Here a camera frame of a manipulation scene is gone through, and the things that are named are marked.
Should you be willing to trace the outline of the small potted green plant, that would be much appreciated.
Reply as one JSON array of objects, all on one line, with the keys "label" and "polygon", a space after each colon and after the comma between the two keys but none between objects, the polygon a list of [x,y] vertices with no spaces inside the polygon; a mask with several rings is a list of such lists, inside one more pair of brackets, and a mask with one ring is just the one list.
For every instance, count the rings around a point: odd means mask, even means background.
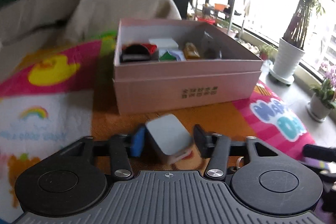
[{"label": "small potted green plant", "polygon": [[270,60],[270,61],[274,61],[275,58],[275,54],[276,54],[276,48],[265,44],[262,46],[259,46],[259,57],[266,61],[266,60]]}]

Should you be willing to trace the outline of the black red object in box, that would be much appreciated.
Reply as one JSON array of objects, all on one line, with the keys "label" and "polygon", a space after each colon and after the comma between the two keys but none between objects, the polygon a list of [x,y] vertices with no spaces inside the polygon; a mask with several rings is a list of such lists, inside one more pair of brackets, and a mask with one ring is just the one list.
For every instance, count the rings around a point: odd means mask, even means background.
[{"label": "black red object in box", "polygon": [[122,63],[150,61],[157,50],[155,44],[133,43],[123,46],[120,56]]}]

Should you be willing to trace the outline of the pink orchid plant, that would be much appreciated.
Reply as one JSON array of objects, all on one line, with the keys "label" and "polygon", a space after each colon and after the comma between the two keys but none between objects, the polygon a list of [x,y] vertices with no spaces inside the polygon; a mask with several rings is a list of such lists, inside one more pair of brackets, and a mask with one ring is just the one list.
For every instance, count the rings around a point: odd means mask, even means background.
[{"label": "pink orchid plant", "polygon": [[328,109],[335,109],[335,65],[330,65],[328,62],[323,62],[320,65],[325,74],[322,84],[319,86],[313,86],[312,90],[314,91],[317,98],[321,103]]}]

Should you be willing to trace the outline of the pink cardboard storage box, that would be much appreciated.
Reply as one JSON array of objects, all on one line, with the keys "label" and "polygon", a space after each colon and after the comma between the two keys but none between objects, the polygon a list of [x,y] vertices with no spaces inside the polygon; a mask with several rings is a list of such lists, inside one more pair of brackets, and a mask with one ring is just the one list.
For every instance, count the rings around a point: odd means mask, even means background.
[{"label": "pink cardboard storage box", "polygon": [[[146,43],[152,38],[172,38],[180,50],[190,42],[201,54],[204,32],[217,41],[221,59],[120,61],[123,46]],[[249,98],[261,75],[263,62],[236,40],[205,22],[122,19],[113,64],[117,107],[124,115]]]}]

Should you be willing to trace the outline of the colourful cartoon play mat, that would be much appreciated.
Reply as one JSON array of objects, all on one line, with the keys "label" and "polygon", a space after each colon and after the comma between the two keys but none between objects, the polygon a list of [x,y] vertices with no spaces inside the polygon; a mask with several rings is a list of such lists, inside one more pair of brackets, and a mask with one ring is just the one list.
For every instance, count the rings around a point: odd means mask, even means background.
[{"label": "colourful cartoon play mat", "polygon": [[[1,223],[11,223],[22,214],[14,186],[25,169],[83,136],[105,140],[113,134],[129,134],[158,117],[158,113],[120,115],[113,88],[93,89],[97,64],[114,45],[114,37],[109,36],[66,50],[37,51],[26,56],[21,69],[1,85]],[[51,58],[62,61],[58,70],[67,80],[60,92],[37,93],[28,82],[28,74]],[[270,88],[258,82],[248,99],[178,109],[173,114],[188,131],[199,124],[237,140],[255,135],[300,158],[303,146],[314,140],[290,108],[276,120],[295,123],[295,141],[287,141],[282,129],[261,121],[250,110],[250,104],[258,100],[268,103],[276,98]]]}]

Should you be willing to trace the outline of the white power adapter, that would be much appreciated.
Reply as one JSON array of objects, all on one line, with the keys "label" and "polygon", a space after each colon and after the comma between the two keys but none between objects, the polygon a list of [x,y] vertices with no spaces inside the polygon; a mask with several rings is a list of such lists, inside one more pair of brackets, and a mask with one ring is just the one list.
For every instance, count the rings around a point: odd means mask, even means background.
[{"label": "white power adapter", "polygon": [[191,153],[193,137],[175,115],[167,114],[147,121],[145,127],[155,152],[164,164],[174,164]]}]

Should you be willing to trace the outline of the amber bottle in box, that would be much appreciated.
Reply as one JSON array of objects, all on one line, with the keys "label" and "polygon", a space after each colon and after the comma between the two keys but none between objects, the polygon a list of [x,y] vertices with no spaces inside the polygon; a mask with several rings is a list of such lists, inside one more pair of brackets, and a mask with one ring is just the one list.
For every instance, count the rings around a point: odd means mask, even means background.
[{"label": "amber bottle in box", "polygon": [[183,53],[186,60],[196,60],[200,59],[201,56],[193,43],[187,42],[183,49]]}]

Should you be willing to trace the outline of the white orchid pot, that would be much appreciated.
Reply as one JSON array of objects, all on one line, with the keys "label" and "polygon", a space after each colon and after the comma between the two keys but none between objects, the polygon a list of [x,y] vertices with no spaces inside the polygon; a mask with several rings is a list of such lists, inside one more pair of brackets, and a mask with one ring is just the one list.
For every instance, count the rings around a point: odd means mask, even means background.
[{"label": "white orchid pot", "polygon": [[331,109],[323,105],[321,100],[314,94],[306,105],[308,114],[317,122],[324,122],[331,113]]}]

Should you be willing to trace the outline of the beige covered sofa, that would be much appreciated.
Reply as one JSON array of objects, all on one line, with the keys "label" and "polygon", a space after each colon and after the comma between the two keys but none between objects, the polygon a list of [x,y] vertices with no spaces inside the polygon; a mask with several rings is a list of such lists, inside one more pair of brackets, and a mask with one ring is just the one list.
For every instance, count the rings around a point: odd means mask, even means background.
[{"label": "beige covered sofa", "polygon": [[122,18],[181,15],[173,0],[17,0],[1,7],[1,79],[26,54],[115,30]]}]

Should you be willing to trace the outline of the white box in box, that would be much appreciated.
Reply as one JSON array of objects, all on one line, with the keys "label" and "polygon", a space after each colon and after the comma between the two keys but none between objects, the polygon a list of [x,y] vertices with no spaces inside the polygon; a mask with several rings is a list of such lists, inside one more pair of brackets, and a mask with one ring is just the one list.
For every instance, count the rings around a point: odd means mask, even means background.
[{"label": "white box in box", "polygon": [[149,39],[149,43],[157,46],[158,49],[173,49],[179,48],[178,43],[172,38],[152,38]]}]

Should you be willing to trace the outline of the white ribbed plant pot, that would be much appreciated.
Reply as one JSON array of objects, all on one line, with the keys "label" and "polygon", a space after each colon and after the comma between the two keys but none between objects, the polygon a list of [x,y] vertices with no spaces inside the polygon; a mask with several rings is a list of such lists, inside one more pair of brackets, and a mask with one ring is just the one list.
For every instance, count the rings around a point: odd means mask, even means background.
[{"label": "white ribbed plant pot", "polygon": [[278,52],[269,74],[287,86],[294,83],[294,72],[305,52],[280,38]]}]

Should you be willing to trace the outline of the dark bag in box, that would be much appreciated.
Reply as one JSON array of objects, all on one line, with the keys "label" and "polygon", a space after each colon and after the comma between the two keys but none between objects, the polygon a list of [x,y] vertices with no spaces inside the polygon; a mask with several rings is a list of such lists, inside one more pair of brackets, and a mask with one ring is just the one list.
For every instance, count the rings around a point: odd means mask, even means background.
[{"label": "dark bag in box", "polygon": [[201,54],[204,59],[222,58],[220,46],[208,32],[204,32],[201,39]]}]

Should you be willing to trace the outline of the green white packet in box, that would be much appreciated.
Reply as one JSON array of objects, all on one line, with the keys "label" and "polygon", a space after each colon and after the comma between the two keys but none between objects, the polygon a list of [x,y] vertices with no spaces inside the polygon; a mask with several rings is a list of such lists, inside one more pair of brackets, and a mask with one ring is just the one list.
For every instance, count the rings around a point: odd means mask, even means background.
[{"label": "green white packet in box", "polygon": [[181,50],[160,49],[158,54],[159,61],[186,61],[185,55]]}]

